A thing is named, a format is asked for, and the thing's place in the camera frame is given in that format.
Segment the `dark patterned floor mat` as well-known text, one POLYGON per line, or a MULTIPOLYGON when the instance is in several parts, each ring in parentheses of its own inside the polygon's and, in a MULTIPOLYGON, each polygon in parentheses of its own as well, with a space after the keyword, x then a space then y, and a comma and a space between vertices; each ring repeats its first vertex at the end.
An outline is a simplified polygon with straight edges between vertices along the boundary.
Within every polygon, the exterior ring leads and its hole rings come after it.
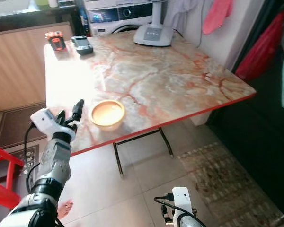
MULTIPOLYGON (((33 173, 30 173, 30 169, 33 168, 39 161, 39 146, 29 146, 27 150, 16 149, 10 152, 16 158, 23 160, 24 167, 21 168, 16 166, 16 171, 14 173, 14 184, 13 191, 18 195, 27 195, 27 179, 29 183, 32 183, 34 177, 37 175, 38 171, 34 169, 33 173)), ((6 174, 7 174, 8 161, 0 161, 0 184, 6 185, 6 174)))

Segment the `yellow plastic bowl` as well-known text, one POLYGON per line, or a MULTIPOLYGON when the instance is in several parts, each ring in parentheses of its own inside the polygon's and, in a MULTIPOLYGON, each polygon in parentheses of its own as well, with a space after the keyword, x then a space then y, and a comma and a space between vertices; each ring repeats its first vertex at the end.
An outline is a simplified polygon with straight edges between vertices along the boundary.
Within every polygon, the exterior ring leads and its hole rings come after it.
POLYGON ((114 127, 125 117, 125 107, 118 100, 102 100, 90 111, 92 123, 99 127, 114 127))

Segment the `red plastic stool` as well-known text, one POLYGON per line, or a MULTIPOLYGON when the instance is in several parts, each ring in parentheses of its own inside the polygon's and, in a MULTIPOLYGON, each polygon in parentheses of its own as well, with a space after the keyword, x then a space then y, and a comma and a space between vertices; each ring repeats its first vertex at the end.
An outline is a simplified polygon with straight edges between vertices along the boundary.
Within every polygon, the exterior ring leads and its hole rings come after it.
POLYGON ((16 166, 21 168, 24 167, 24 162, 12 154, 6 153, 3 149, 0 149, 0 161, 2 160, 8 161, 8 167, 6 185, 3 186, 0 184, 0 205, 8 209, 13 209, 20 201, 19 195, 13 191, 14 173, 16 171, 16 166))

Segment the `grey pedestal fan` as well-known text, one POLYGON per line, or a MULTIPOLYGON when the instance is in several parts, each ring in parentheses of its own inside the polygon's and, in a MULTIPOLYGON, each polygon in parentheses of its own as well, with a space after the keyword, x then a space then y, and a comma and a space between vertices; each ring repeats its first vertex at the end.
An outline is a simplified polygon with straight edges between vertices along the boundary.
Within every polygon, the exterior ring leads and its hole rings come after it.
POLYGON ((133 37, 136 44, 150 47, 168 47, 174 37, 174 30, 164 26, 161 19, 162 2, 166 0, 147 0, 152 2, 151 23, 139 26, 133 37))

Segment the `wooden cabinet panel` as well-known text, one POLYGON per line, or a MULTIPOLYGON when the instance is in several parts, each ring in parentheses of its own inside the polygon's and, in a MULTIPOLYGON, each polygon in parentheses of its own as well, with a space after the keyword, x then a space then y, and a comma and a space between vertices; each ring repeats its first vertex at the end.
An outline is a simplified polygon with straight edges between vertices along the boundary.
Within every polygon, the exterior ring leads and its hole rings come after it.
POLYGON ((0 112, 45 100, 45 33, 73 35, 69 22, 0 32, 0 112))

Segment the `bare person foot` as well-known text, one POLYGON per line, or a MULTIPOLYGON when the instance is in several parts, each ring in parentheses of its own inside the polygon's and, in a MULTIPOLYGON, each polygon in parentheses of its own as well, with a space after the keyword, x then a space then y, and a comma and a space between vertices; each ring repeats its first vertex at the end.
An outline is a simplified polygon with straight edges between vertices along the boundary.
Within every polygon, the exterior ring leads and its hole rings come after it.
POLYGON ((60 203, 57 208, 57 218, 62 220, 65 216, 69 214, 73 207, 73 200, 68 200, 63 203, 60 203))

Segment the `orange and black device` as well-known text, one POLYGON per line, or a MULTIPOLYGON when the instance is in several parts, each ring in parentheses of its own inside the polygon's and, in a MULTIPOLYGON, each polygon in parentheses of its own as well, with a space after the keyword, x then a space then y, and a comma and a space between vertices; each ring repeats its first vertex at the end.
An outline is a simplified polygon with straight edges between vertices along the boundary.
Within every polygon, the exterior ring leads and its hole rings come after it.
POLYGON ((53 51, 63 51, 66 49, 65 41, 62 32, 47 32, 45 38, 50 44, 53 51))

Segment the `marble pattern folding table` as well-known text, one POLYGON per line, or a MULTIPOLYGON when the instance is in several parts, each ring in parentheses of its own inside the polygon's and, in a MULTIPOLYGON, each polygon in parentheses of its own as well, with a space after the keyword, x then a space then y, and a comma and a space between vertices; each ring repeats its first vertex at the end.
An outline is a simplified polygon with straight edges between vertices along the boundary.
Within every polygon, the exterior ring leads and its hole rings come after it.
POLYGON ((63 51, 44 47, 45 105, 67 112, 84 100, 72 155, 159 133, 169 154, 167 125, 211 112, 256 95, 256 90, 207 56, 175 37, 169 47, 135 44, 133 31, 90 37, 92 54, 81 56, 71 41, 63 51), (102 100, 118 100, 125 117, 114 127, 92 123, 90 111, 102 100))

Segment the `red hanging bag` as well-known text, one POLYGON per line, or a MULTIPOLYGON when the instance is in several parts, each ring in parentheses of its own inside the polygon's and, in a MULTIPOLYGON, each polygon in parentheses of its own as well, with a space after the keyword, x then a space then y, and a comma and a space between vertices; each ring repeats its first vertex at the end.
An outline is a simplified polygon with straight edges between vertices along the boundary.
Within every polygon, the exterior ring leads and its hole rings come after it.
POLYGON ((240 63, 235 75, 250 81, 258 78, 274 58, 283 34, 284 11, 276 15, 240 63))

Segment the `brown door mat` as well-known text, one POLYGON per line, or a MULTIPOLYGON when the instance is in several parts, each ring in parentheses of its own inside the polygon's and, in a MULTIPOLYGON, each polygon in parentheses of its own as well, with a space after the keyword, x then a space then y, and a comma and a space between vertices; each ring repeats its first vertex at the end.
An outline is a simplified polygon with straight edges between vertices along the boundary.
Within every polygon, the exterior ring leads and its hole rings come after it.
POLYGON ((25 132, 30 126, 30 116, 42 108, 45 108, 44 102, 4 112, 0 121, 0 148, 23 145, 25 132))

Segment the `black handheld device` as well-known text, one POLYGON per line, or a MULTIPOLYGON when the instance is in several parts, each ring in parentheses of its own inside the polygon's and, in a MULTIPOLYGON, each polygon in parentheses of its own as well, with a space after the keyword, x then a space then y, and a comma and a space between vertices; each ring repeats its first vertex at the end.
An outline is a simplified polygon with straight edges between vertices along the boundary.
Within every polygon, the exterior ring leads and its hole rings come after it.
POLYGON ((88 55, 94 52, 90 41, 87 36, 72 36, 71 41, 73 42, 74 48, 79 55, 88 55))

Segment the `pink hanging cloth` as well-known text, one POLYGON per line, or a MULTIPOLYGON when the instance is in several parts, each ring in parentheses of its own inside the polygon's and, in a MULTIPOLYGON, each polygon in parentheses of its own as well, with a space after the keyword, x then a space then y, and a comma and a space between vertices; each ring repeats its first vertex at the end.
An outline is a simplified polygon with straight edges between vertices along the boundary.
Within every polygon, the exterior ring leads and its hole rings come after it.
POLYGON ((215 32, 224 24, 224 21, 231 14, 233 0, 214 0, 209 12, 205 16, 201 33, 205 36, 215 32))

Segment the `brown patterned floor rug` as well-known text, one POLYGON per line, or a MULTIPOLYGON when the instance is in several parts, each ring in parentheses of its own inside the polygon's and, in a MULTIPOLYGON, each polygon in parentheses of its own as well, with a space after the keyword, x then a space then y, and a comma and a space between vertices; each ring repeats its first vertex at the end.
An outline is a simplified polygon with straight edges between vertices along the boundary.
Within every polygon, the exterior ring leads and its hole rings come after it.
POLYGON ((227 148, 209 143, 178 156, 219 227, 270 227, 282 212, 227 148))

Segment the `white washing machine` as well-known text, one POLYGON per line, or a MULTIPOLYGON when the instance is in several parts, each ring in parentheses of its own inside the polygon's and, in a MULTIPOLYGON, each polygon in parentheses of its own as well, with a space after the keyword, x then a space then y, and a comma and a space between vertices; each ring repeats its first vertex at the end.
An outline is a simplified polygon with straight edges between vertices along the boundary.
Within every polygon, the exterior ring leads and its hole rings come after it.
POLYGON ((153 3, 148 0, 84 0, 92 36, 136 30, 151 23, 153 3))

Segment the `white hanging cloth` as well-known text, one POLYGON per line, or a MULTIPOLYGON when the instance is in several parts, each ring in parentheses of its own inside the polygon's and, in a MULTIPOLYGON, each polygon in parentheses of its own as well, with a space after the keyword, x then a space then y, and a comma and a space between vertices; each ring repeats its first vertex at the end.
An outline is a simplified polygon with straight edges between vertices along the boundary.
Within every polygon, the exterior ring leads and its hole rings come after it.
POLYGON ((186 28, 188 13, 200 6, 204 0, 166 0, 166 11, 163 18, 163 24, 179 32, 186 28))

